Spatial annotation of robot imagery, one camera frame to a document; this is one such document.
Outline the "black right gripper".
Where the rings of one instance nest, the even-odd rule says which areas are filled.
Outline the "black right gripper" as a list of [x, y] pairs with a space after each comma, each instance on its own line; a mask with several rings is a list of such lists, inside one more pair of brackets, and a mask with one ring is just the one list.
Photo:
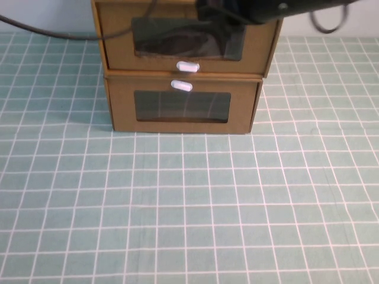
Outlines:
[[197, 18], [206, 22], [206, 30], [217, 43], [222, 57], [242, 57], [246, 27], [259, 25], [252, 19], [253, 1], [196, 1]]

